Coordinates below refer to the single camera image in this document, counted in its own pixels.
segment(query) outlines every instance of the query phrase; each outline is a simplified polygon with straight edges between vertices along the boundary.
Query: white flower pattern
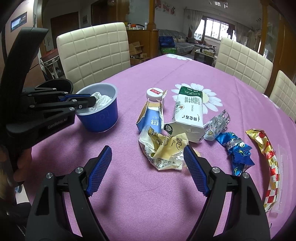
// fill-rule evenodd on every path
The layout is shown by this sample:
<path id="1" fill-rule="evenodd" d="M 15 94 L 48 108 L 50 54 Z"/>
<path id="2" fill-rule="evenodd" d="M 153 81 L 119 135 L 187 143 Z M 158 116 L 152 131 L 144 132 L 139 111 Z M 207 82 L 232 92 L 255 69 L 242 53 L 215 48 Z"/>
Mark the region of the white flower pattern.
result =
<path id="1" fill-rule="evenodd" d="M 198 84 L 194 84 L 191 83 L 191 85 L 188 84 L 177 84 L 175 85 L 178 89 L 174 89 L 172 90 L 172 92 L 179 94 L 179 90 L 182 86 L 194 89 L 194 90 L 199 90 L 202 91 L 202 100 L 203 100 L 203 113 L 207 114 L 207 109 L 209 108 L 212 111 L 218 111 L 216 106 L 223 106 L 223 104 L 221 103 L 221 100 L 217 97 L 215 97 L 216 93 L 212 92 L 210 89 L 204 89 L 204 87 L 202 85 L 198 85 Z M 174 95 L 173 99 L 174 101 L 177 100 L 177 96 L 178 95 Z"/>
<path id="2" fill-rule="evenodd" d="M 193 60 L 193 59 L 190 59 L 190 58 L 186 58 L 186 57 L 171 54 L 171 53 L 166 54 L 166 56 L 169 57 L 169 58 L 176 58 L 176 59 L 180 59 L 180 60 Z"/>
<path id="3" fill-rule="evenodd" d="M 279 107 L 271 100 L 271 99 L 269 99 L 270 100 L 270 102 L 271 103 L 273 103 L 273 105 L 276 107 L 276 108 L 278 108 L 279 109 Z"/>

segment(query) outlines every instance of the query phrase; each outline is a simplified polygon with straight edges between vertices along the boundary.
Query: purple tablecloth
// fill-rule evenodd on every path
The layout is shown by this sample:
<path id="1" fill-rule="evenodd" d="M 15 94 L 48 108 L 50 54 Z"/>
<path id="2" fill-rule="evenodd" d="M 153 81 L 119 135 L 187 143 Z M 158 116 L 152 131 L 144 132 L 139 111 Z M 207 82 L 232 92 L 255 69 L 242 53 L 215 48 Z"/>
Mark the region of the purple tablecloth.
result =
<path id="1" fill-rule="evenodd" d="M 105 133 L 85 130 L 75 124 L 33 147 L 32 175 L 25 182 L 33 202 L 45 174 L 70 173 L 96 157 L 105 145 L 112 148 L 112 162 L 99 190 L 90 198 L 92 207 L 111 241 L 186 240 L 202 210 L 206 198 L 198 192 L 187 169 L 157 171 L 142 153 L 136 121 L 146 101 L 148 88 L 168 89 L 164 118 L 170 122 L 174 97 L 181 84 L 204 93 L 204 123 L 226 109 L 231 121 L 227 131 L 234 132 L 250 145 L 255 165 L 248 169 L 259 194 L 265 195 L 269 182 L 267 160 L 245 131 L 263 129 L 277 158 L 283 156 L 281 214 L 268 214 L 271 237 L 291 214 L 296 196 L 292 195 L 295 176 L 292 158 L 296 156 L 296 125 L 272 102 L 252 87 L 220 70 L 173 55 L 152 59 L 106 80 L 118 88 L 116 125 Z M 231 173 L 227 150 L 218 142 L 191 143 L 212 166 Z M 79 233 L 69 195 L 66 206 L 72 229 Z M 230 203 L 227 193 L 216 234 L 223 231 Z"/>

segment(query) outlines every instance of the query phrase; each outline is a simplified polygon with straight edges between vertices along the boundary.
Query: white milk carton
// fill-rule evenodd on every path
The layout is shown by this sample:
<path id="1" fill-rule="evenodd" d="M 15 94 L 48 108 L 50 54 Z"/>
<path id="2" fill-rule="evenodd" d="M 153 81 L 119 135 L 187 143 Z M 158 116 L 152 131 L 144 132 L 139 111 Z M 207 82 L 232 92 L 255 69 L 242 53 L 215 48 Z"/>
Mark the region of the white milk carton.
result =
<path id="1" fill-rule="evenodd" d="M 173 136 L 186 133 L 189 141 L 197 143 L 205 134 L 202 114 L 202 92 L 182 86 L 172 122 L 165 124 L 164 129 Z"/>

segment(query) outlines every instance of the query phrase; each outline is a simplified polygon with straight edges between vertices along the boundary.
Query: white leather chair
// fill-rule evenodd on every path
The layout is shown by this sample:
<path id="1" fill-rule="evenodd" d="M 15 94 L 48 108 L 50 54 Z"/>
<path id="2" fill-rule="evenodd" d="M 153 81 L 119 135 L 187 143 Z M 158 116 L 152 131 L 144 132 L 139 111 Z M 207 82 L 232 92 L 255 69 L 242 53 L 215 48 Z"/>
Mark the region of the white leather chair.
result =
<path id="1" fill-rule="evenodd" d="M 277 74 L 269 98 L 296 121 L 296 86 L 281 70 Z"/>
<path id="2" fill-rule="evenodd" d="M 250 48 L 231 39 L 222 38 L 215 68 L 264 93 L 272 66 L 272 62 Z"/>
<path id="3" fill-rule="evenodd" d="M 57 37 L 57 48 L 73 93 L 130 68 L 124 23 L 82 28 Z"/>

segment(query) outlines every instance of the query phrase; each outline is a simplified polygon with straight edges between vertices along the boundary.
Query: blue candy wrapper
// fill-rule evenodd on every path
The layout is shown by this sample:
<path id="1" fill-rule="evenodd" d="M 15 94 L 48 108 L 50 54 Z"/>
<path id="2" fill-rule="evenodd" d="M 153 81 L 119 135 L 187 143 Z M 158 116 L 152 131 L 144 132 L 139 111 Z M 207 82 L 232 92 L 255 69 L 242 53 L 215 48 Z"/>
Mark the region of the blue candy wrapper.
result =
<path id="1" fill-rule="evenodd" d="M 249 167 L 255 165 L 250 158 L 252 147 L 238 138 L 233 132 L 220 133 L 216 140 L 232 154 L 232 174 L 240 176 Z"/>

